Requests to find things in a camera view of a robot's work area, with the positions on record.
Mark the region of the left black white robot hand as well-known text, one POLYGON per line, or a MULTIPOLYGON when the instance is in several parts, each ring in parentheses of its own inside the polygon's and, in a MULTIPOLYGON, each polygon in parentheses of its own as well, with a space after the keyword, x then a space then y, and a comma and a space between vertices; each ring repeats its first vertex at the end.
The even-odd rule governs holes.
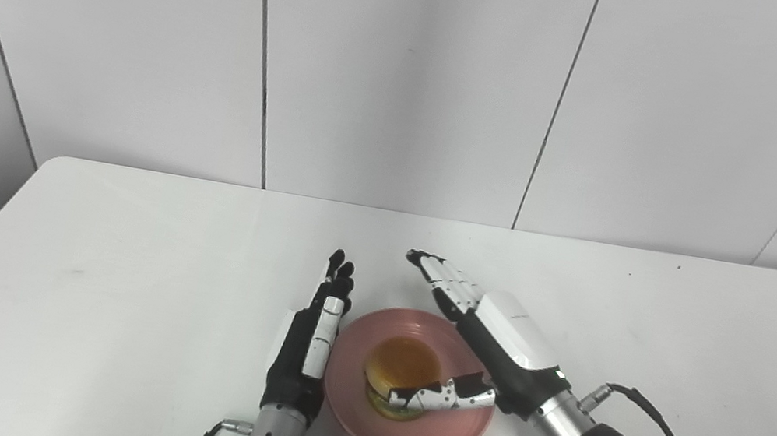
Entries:
POLYGON ((354 264, 337 249, 327 259, 315 294, 294 312, 290 328, 269 370, 259 405, 291 409, 310 427, 321 412, 332 345, 351 311, 354 264))

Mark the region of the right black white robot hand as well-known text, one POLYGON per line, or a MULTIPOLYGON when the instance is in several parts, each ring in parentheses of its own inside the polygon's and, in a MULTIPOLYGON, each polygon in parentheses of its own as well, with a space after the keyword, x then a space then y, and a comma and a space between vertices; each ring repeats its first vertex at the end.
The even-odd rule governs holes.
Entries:
POLYGON ((408 410, 497 407, 547 436, 579 436, 588 421, 542 333, 512 294, 485 292, 443 257, 409 250, 435 303, 483 365, 483 373, 380 391, 387 405, 408 410))

